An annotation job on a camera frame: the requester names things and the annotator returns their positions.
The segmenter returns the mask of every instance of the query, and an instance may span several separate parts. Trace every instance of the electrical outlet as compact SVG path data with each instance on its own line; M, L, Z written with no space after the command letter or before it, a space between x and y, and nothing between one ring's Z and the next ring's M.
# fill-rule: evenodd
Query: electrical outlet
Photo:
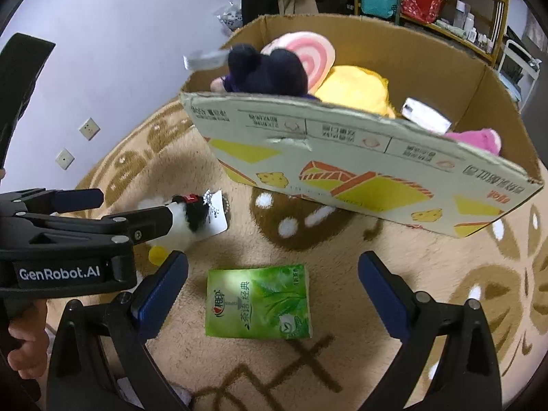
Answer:
M63 170L66 170L67 168L69 168L73 160L74 160L74 156L70 154L66 148L63 148L61 152L55 158L55 162L57 162L59 167L61 167Z
M78 130L80 130L82 136L90 141L101 130L101 128L99 128L99 126L95 123L95 120L90 117L80 128L78 128Z

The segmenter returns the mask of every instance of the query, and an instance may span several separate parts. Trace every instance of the beige rug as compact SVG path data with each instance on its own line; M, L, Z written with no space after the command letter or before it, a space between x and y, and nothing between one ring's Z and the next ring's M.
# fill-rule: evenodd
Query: beige rug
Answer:
M357 259L365 250L374 250L413 290L425 290L438 301L481 300L498 351L505 403L546 354L548 190L461 240L332 211L232 182L175 101L136 128L79 184L88 187L101 188L105 203L85 217L135 209L142 199L158 195L220 188L228 197L228 231L187 252L188 281L160 336L148 343L164 375L193 393L195 410L358 409L399 348L358 280ZM297 226L292 236L282 238L278 225L286 218L294 218ZM145 246L136 249L145 275L155 269L146 253ZM205 336L209 269L292 262L304 263L310 274L312 339ZM51 324L58 322L63 303L50 302ZM441 348L437 341L414 401L424 395Z

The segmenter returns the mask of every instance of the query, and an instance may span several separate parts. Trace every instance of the finger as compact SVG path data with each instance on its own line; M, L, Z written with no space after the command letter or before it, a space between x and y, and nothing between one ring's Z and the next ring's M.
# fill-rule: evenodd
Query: finger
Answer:
M46 327L48 306L45 300L36 300L20 317L9 323L8 331L13 338L25 341L36 341Z
M23 345L8 354L8 364L14 371L31 369L41 365L48 358L49 337L42 332L37 341L25 341Z
M23 380L28 379L39 379L46 373L46 368L48 366L48 358L46 357L44 361L36 366L34 368L30 369L22 369L19 371L19 376Z

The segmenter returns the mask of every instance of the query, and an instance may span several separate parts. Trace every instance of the white wall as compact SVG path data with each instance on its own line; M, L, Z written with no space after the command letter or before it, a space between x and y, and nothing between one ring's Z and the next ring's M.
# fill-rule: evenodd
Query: white wall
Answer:
M527 12L529 8L524 0L510 0L508 6L508 17L506 24L516 33L516 35L523 39L525 35L525 26L527 25ZM524 73L524 76L518 83L518 86L521 89L522 100L527 97L529 91L531 90L531 85L533 84L533 78Z
M71 189L188 76L183 56L226 37L212 15L228 0L24 0L0 37L15 32L57 44L9 148L1 191ZM101 131L88 142L88 118ZM55 163L66 147L75 161Z
M523 0L510 0L509 2L507 24L519 38L522 38L525 33L528 10L527 4Z

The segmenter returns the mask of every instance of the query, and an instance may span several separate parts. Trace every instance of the blue gripper pad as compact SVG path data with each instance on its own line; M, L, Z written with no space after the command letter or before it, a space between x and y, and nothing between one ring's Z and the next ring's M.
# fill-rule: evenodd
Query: blue gripper pad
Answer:
M187 277L186 255L173 251L158 271L135 290L131 313L141 342L158 336Z
M358 278L390 336L404 342L409 337L408 314L387 280L391 276L375 252L365 252L360 256Z
M104 198L98 188L60 190L53 196L51 207L57 213L97 209L102 205Z

